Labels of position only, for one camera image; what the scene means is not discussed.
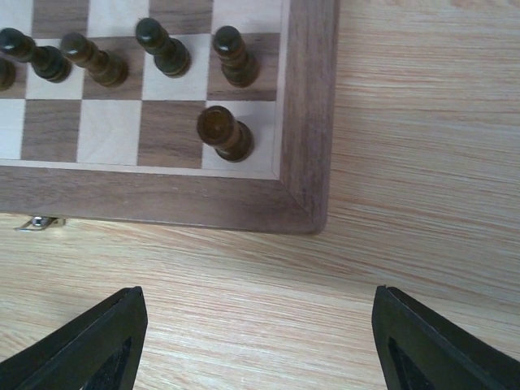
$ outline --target dark wooden chess piece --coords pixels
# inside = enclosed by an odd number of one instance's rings
[[[166,76],[184,76],[191,67],[192,59],[186,46],[171,38],[157,20],[142,19],[136,26],[136,39],[154,56],[155,66]]]
[[[11,61],[0,58],[0,91],[9,89],[16,78],[16,68]]]
[[[225,107],[205,109],[198,118],[197,132],[205,144],[232,163],[244,161],[254,148],[251,130]]]
[[[94,42],[78,32],[63,37],[62,53],[78,67],[84,67],[98,84],[114,88],[128,77],[128,64],[117,54],[99,50]]]
[[[31,37],[14,28],[0,31],[0,50],[20,63],[31,63],[42,79],[61,83],[71,74],[69,63],[53,46],[37,46]]]
[[[213,49],[222,62],[222,73],[235,87],[250,86],[257,78],[260,67],[257,59],[245,47],[238,30],[232,26],[220,28],[213,38]]]

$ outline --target chessboard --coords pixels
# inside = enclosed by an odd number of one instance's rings
[[[339,0],[0,0],[0,29],[59,47],[70,32],[124,58],[117,88],[85,69],[54,84],[29,64],[0,92],[0,212],[254,232],[319,232],[327,219]],[[169,78],[137,43],[155,18],[192,56]],[[236,88],[212,50],[231,25],[260,64]],[[254,138],[228,162],[197,136],[209,106]]]

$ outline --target dark chess pawn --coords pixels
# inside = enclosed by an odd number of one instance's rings
[[[84,67],[98,84],[114,88],[128,77],[128,64],[117,54],[99,50],[78,32],[70,32],[62,39],[60,49],[78,67]]]
[[[61,83],[71,74],[69,63],[53,46],[37,46],[31,37],[14,28],[0,31],[0,50],[20,63],[31,63],[42,79]]]
[[[205,144],[231,163],[244,161],[254,148],[251,130],[221,106],[207,108],[199,115],[197,132]]]
[[[0,91],[9,89],[16,78],[16,68],[4,58],[0,58]]]
[[[188,49],[171,38],[157,20],[142,19],[136,26],[136,39],[154,56],[155,66],[166,76],[181,77],[188,72],[192,62]]]
[[[222,73],[235,87],[250,86],[260,72],[257,59],[247,50],[238,30],[232,26],[220,28],[213,38],[213,49],[222,62]]]

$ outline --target chess square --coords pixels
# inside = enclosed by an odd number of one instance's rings
[[[23,9],[20,1],[7,0]],[[72,31],[87,33],[89,2],[71,0],[34,0],[33,38],[61,39]]]
[[[170,34],[209,34],[213,0],[150,0],[149,16]]]
[[[236,88],[224,77],[219,56],[214,50],[210,56],[210,79],[208,100],[258,100],[273,102],[278,89],[278,67],[280,62],[280,34],[242,34],[249,52],[260,64],[260,75],[247,88]]]
[[[24,99],[0,100],[0,159],[20,159],[24,113]]]
[[[236,120],[249,127],[253,133],[253,153],[243,162],[228,162],[220,158],[213,148],[204,145],[202,168],[272,173],[275,149],[276,103],[275,102],[207,102],[206,107],[224,106],[235,115]]]
[[[200,168],[197,118],[206,102],[143,102],[138,165]]]
[[[78,163],[136,165],[141,101],[85,100]]]
[[[214,0],[211,32],[231,25],[241,33],[281,33],[285,0]]]
[[[33,0],[0,0],[0,29],[16,28],[33,34]]]
[[[15,83],[7,90],[2,91],[0,93],[0,101],[2,99],[23,99],[25,98],[25,88],[27,85],[27,69],[28,65],[26,63],[17,63],[9,57],[0,53],[0,58],[7,59],[7,61],[11,62],[15,66],[16,70],[16,78]]]
[[[142,97],[145,51],[133,37],[94,38],[100,50],[109,50],[129,66],[128,78],[118,87],[107,88],[96,83],[89,73],[84,76],[83,98],[93,100],[140,100]]]
[[[180,78],[163,75],[154,56],[145,57],[143,100],[206,100],[210,66],[210,34],[174,36],[186,45],[192,56],[189,72]]]
[[[150,0],[90,0],[89,37],[133,37]]]
[[[39,46],[59,46],[59,39],[36,39]],[[28,68],[27,99],[80,100],[83,94],[85,70],[72,67],[70,76],[61,83],[51,83]]]
[[[22,159],[75,162],[80,104],[79,100],[27,100]]]

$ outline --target wooden table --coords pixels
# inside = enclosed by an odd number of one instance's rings
[[[378,284],[520,359],[520,3],[421,3],[343,2],[322,235],[3,215],[0,359],[140,285],[137,389],[382,389]]]

